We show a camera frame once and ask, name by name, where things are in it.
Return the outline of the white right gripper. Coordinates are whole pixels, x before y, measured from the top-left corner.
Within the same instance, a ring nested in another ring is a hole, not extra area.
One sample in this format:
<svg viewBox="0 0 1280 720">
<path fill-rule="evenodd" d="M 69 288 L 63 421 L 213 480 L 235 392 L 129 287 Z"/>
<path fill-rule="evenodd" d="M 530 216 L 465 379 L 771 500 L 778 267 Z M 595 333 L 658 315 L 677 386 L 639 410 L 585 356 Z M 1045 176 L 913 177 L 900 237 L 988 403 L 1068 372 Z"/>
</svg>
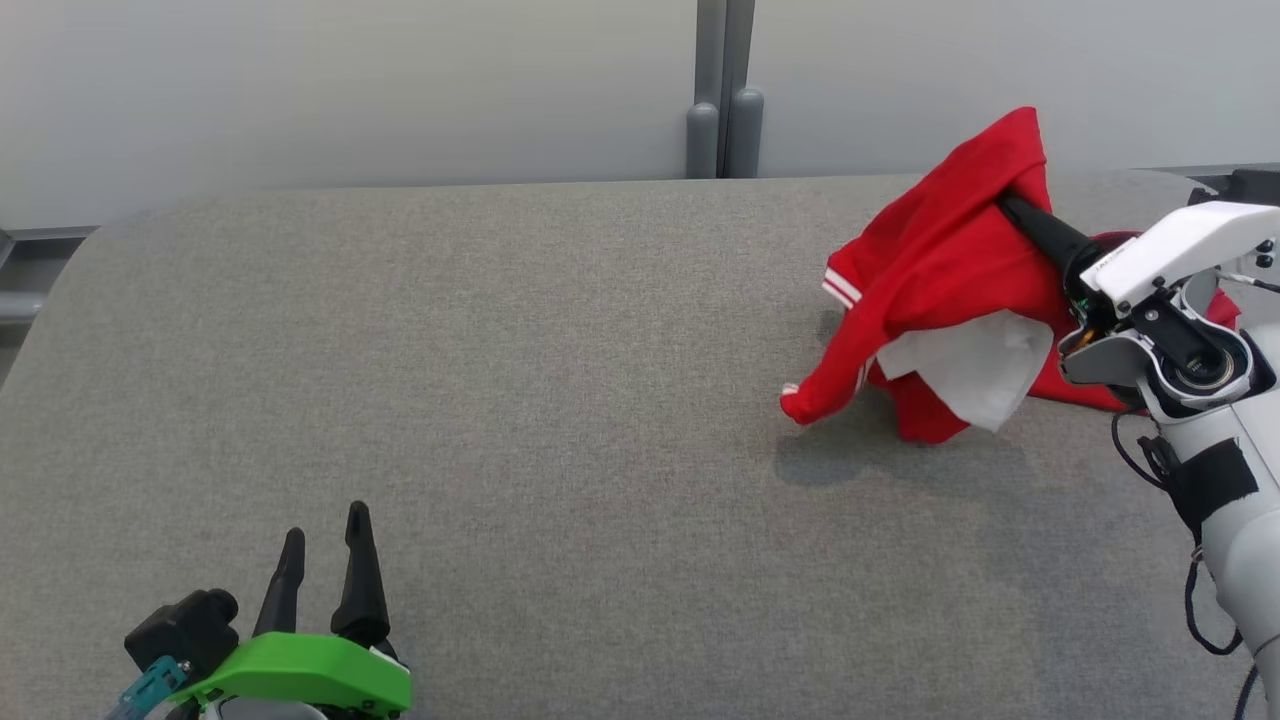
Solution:
<svg viewBox="0 0 1280 720">
<path fill-rule="evenodd" d="M 1211 201 L 1180 208 L 1103 251 L 1051 211 L 1007 191 L 996 205 L 1062 277 L 1082 328 L 1059 347 L 1076 386 L 1248 386 L 1248 343 L 1206 314 L 1219 282 L 1277 292 L 1226 266 L 1274 263 L 1277 208 Z"/>
</svg>

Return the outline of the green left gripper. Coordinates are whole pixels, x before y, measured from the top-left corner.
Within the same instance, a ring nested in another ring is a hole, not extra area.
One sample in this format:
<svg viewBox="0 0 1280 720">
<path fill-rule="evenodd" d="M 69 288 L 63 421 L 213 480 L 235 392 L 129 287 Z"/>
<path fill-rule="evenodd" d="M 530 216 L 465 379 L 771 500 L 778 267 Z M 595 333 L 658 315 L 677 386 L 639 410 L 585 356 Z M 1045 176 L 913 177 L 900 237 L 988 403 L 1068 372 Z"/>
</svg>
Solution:
<svg viewBox="0 0 1280 720">
<path fill-rule="evenodd" d="M 237 647 L 201 682 L 170 696 L 207 708 L 230 696 L 356 708 L 392 719 L 411 708 L 408 669 L 375 647 L 385 644 L 390 618 L 369 506 L 349 505 L 349 557 L 340 602 L 330 619 L 334 635 L 297 634 L 298 592 L 305 579 L 305 532 L 291 528 L 256 619 L 255 638 Z"/>
</svg>

